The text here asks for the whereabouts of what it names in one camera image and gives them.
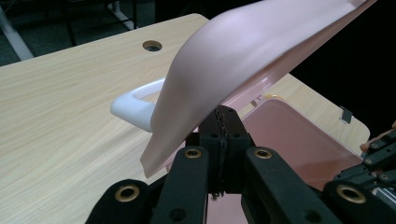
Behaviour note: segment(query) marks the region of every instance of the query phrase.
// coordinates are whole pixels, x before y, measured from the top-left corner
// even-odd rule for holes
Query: curved plastic sheet
[[[147,177],[219,104],[250,102],[374,1],[265,0],[218,15],[173,60],[141,157]]]

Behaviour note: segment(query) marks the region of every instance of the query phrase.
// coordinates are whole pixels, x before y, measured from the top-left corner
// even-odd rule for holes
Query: light wood tabletop
[[[206,22],[191,14],[0,67],[0,223],[84,223],[114,183],[164,175],[146,179],[139,159],[150,133],[113,116],[110,105],[165,77]],[[148,51],[146,41],[162,49]],[[292,75],[271,94],[352,150],[369,136],[364,124],[342,122],[341,108]]]

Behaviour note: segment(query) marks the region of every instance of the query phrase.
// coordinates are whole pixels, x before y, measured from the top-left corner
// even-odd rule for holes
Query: white plastic handle
[[[111,104],[113,115],[151,133],[150,120],[155,104],[142,99],[161,90],[165,78],[120,95]]]

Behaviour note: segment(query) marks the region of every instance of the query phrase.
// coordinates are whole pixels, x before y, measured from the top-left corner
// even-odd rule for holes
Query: wooden table
[[[206,22],[191,14],[0,67],[0,223],[84,223],[114,183],[164,175],[145,178],[139,158],[150,133],[110,114],[110,105],[165,77]],[[147,51],[147,40],[163,48]],[[369,136],[291,75],[265,94],[280,95],[348,148]]]

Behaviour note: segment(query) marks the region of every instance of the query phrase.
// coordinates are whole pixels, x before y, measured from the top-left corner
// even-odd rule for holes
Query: dark floor
[[[43,0],[18,1],[29,6],[29,2]],[[9,19],[35,56],[72,47],[62,14],[57,5],[53,3],[55,1],[50,2],[52,5],[49,8],[48,19],[44,16],[45,8],[42,5],[12,7],[7,12]],[[122,11],[131,15],[131,0],[121,2]],[[186,3],[191,0],[168,0],[166,7],[164,2],[159,0],[138,0],[137,2],[138,27],[154,23],[156,10],[157,13],[160,12],[158,15],[168,19],[186,12],[194,12],[194,8],[201,10],[195,11],[197,13],[213,11],[207,10],[210,8],[208,4],[205,7],[191,7],[191,4]],[[162,7],[155,8],[156,2],[162,3]],[[180,2],[186,5],[182,7],[175,5]],[[169,8],[178,8],[178,10],[189,8],[191,10],[178,12],[169,10]],[[291,71],[295,77],[336,105],[352,111],[355,118],[368,126],[372,137],[389,129],[391,123],[396,120],[396,58],[394,56],[396,52],[394,32],[396,17],[394,8],[392,1],[378,0],[322,48]],[[75,25],[78,25],[79,21],[84,21],[86,15],[95,18],[93,21],[88,21],[89,24],[107,20],[97,17],[98,14],[103,15],[101,6],[93,6],[87,10],[74,14]],[[78,44],[87,43],[125,31],[127,29],[124,26],[115,25],[77,35],[77,42]],[[0,32],[0,66],[18,61],[19,58],[3,33]]]

